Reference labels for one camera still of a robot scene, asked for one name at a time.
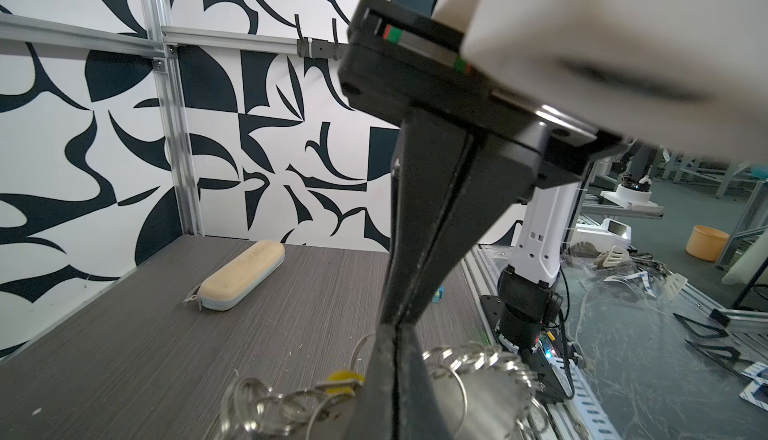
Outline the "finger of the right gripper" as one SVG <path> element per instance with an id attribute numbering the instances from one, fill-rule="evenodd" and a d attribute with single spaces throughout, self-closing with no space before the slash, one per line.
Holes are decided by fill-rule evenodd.
<path id="1" fill-rule="evenodd" d="M 390 264 L 379 321 L 415 324 L 458 262 L 447 245 L 451 215 L 476 154 L 476 137 L 415 109 L 400 130 Z"/>
<path id="2" fill-rule="evenodd" d="M 409 293 L 405 324 L 418 322 L 445 276 L 533 186 L 541 163 L 538 152 L 490 137 L 467 151 Z"/>

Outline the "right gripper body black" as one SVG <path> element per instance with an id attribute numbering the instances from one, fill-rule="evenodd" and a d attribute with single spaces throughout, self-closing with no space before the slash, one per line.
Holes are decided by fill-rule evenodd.
<path id="1" fill-rule="evenodd" d="M 500 146 L 518 147 L 527 187 L 580 180 L 623 138 L 495 84 L 459 55 L 462 33 L 388 0 L 360 0 L 338 69 L 354 109 L 395 126 L 416 110 Z"/>

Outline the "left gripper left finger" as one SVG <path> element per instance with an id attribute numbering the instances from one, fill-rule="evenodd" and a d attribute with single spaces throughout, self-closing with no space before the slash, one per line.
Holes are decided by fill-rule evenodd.
<path id="1" fill-rule="evenodd" d="M 395 414 L 396 386 L 396 329 L 392 325 L 379 325 L 366 380 L 344 433 L 343 439 L 394 439 L 397 433 Z"/>

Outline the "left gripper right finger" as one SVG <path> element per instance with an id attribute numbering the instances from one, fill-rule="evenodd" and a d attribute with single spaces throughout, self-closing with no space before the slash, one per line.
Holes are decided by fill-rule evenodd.
<path id="1" fill-rule="evenodd" d="M 415 327 L 402 325 L 396 339 L 397 439 L 452 439 L 440 412 Z"/>

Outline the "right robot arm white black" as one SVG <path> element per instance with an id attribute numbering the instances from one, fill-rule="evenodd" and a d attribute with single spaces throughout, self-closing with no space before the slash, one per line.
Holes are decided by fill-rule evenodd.
<path id="1" fill-rule="evenodd" d="M 418 321 L 438 285 L 514 203 L 528 209 L 502 274 L 502 338 L 531 349 L 555 321 L 559 251 L 588 164 L 618 136 L 502 89 L 462 35 L 388 0 L 360 0 L 339 80 L 350 105 L 399 128 L 391 161 L 384 324 Z"/>

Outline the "blue owl toy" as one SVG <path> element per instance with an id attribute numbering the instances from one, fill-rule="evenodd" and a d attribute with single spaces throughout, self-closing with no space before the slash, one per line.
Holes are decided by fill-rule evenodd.
<path id="1" fill-rule="evenodd" d="M 445 288 L 443 286 L 440 286 L 438 290 L 435 292 L 432 298 L 432 302 L 435 304 L 438 304 L 443 299 L 444 292 L 445 292 Z"/>

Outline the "orange bucket background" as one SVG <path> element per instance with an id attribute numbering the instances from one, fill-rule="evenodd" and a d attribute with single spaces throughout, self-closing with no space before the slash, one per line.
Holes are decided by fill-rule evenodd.
<path id="1" fill-rule="evenodd" d="M 723 253 L 730 235 L 715 228 L 696 225 L 693 227 L 685 251 L 707 262 L 715 262 Z"/>

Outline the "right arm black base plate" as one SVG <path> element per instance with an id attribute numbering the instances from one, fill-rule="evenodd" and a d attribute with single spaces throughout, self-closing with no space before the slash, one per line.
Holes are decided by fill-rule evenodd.
<path id="1" fill-rule="evenodd" d="M 541 385 L 537 399 L 556 404 L 575 396 L 572 374 L 575 353 L 558 326 L 545 327 L 522 316 L 498 296 L 481 295 L 480 305 L 491 328 L 492 341 L 517 354 Z"/>

